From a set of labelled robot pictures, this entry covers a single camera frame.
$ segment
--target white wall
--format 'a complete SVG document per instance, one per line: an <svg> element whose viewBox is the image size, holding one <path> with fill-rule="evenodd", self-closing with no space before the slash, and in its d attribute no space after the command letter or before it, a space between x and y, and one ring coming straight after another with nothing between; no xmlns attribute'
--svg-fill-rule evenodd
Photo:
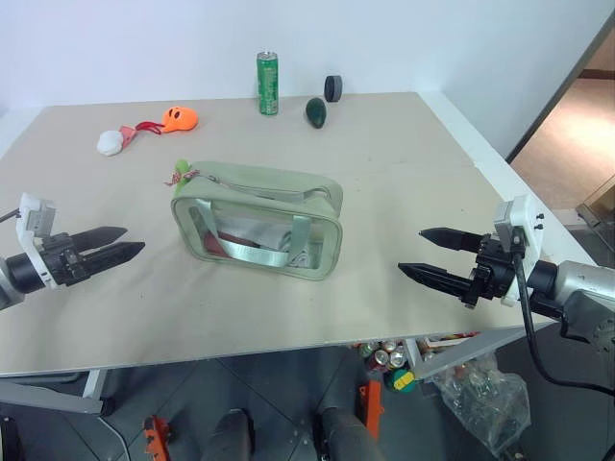
<svg viewBox="0 0 615 461"><path fill-rule="evenodd" d="M456 0L2 3L11 108L252 97L267 49L280 55L284 95L319 93L332 72L349 92L429 88L459 44L450 34L464 34L443 14Z"/></svg>
<svg viewBox="0 0 615 461"><path fill-rule="evenodd" d="M615 70L615 29L596 50L592 59L589 60L586 69Z"/></svg>
<svg viewBox="0 0 615 461"><path fill-rule="evenodd" d="M468 11L474 47L455 57L446 95L506 157L609 15L613 0L481 2Z"/></svg>
<svg viewBox="0 0 615 461"><path fill-rule="evenodd" d="M255 55L282 95L439 89L506 155L613 0L0 2L0 105L251 97Z"/></svg>

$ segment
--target black cable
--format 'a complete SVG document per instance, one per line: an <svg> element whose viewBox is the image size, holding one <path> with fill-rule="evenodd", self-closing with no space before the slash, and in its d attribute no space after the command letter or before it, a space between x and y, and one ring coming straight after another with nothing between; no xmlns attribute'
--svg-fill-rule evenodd
<svg viewBox="0 0 615 461"><path fill-rule="evenodd" d="M7 219L13 218L14 216L19 217L19 208L16 208L13 211L11 211L10 213L7 213L4 216L0 217L0 223L6 221Z"/></svg>
<svg viewBox="0 0 615 461"><path fill-rule="evenodd" d="M531 359L538 370L538 373L545 378L551 384L565 387L577 387L580 389L589 389L591 391L602 392L615 398L615 390L608 389L598 384L591 384L589 382L577 382L567 381L563 379L557 379L549 374L542 363L540 355L538 354L538 344L536 342L536 332L534 330L534 322L531 319L531 309L529 308L529 296L528 286L526 285L526 274L523 270L523 257L515 253L512 256L512 265L515 268L515 275L517 276L517 283L519 284L519 299L521 300L521 311L523 313L523 323L526 327L526 336L528 338L529 354Z"/></svg>

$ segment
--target table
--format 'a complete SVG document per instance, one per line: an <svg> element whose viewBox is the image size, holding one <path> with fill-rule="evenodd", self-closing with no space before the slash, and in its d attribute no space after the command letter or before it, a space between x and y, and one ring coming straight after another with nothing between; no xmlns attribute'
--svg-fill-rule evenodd
<svg viewBox="0 0 615 461"><path fill-rule="evenodd" d="M438 248L418 231L491 231L502 200L424 100L345 95L328 105L322 130L305 120L307 100L283 99L276 117L249 99L183 102L201 116L194 131L139 134L112 158L95 151L102 131L157 120L175 103L45 109L0 160L0 210L27 191L56 202L54 231L121 226L129 229L123 239L146 247L127 264L1 311L0 376L96 370L96 389L105 370L134 365L436 332L494 330L490 344L519 337L519 309L486 300L466 309L397 269L428 262L467 275L472 255ZM177 158L340 182L344 239L334 272L307 281L190 256L163 184ZM20 252L13 226L0 226L0 242L2 255Z"/></svg>

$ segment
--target soda can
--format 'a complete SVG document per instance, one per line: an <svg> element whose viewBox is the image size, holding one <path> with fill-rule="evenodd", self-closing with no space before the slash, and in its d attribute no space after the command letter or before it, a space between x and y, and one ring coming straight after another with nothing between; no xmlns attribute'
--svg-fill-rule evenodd
<svg viewBox="0 0 615 461"><path fill-rule="evenodd" d="M367 361L367 369L370 372L385 372L388 363L388 352L378 349Z"/></svg>
<svg viewBox="0 0 615 461"><path fill-rule="evenodd" d="M392 353L397 349L397 341L382 341L382 348L388 353Z"/></svg>
<svg viewBox="0 0 615 461"><path fill-rule="evenodd" d="M278 55L272 51L257 54L258 108L263 115L278 113Z"/></svg>
<svg viewBox="0 0 615 461"><path fill-rule="evenodd" d="M369 357L374 351L377 351L380 347L378 341L372 343L363 343L358 347L358 354L362 358Z"/></svg>
<svg viewBox="0 0 615 461"><path fill-rule="evenodd" d="M405 363L406 353L404 352L404 348L400 346L389 355L386 368L388 370L397 370L399 368L402 368Z"/></svg>

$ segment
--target clear plastic bag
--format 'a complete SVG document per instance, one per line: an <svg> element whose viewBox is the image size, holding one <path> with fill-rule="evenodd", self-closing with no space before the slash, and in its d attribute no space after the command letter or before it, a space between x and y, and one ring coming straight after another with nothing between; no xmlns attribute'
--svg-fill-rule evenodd
<svg viewBox="0 0 615 461"><path fill-rule="evenodd" d="M530 424L526 383L500 372L493 353L447 369L433 382L463 426L496 457Z"/></svg>

